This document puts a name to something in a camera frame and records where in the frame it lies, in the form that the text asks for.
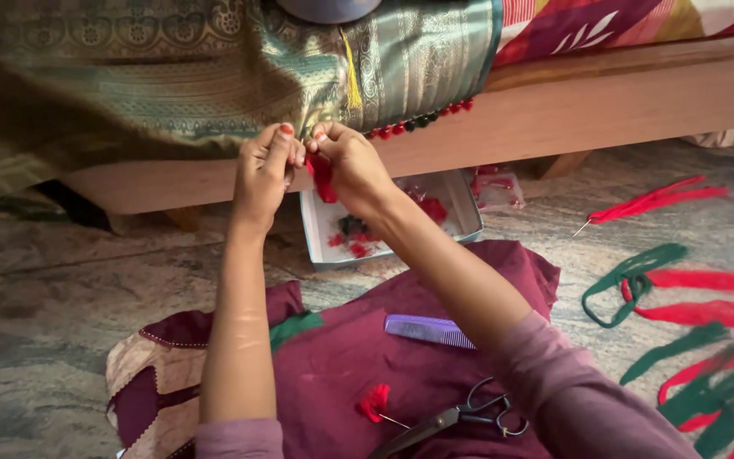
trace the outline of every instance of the woman's right hand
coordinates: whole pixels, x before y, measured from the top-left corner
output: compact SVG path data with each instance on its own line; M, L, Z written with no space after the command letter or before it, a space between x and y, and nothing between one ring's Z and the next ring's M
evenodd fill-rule
M319 122L305 139L308 154L320 154L333 167L331 185L344 207L367 222L404 193L395 186L381 158L361 133L338 122Z

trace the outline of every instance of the red patterned bedsheet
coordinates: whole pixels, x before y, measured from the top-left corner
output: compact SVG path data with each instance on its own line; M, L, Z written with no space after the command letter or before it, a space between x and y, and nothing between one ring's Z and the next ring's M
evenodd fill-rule
M734 0L502 0L494 66L585 49L734 34Z

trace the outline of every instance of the comb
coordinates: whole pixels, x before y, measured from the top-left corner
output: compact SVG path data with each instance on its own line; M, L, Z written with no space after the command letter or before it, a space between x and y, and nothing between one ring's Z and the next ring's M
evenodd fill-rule
M475 349L461 329L444 318L390 314L384 320L384 331L400 337Z

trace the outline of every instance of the woman's left hand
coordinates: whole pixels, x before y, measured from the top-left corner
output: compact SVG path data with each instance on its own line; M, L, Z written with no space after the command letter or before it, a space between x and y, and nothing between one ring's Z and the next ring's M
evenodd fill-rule
M231 230L265 238L282 198L305 161L305 147L290 123L271 124L242 144L237 159Z

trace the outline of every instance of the hand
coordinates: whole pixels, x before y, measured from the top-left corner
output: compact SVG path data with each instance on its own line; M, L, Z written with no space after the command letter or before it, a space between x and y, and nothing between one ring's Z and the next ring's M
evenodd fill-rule
M294 139L290 123L271 124L245 141L237 160L231 230L244 229L247 237L264 240L294 180L294 168L304 162L305 148Z
M330 161L333 191L350 213L365 221L373 221L382 204L399 194L372 144L349 127L319 122L305 139L305 148Z

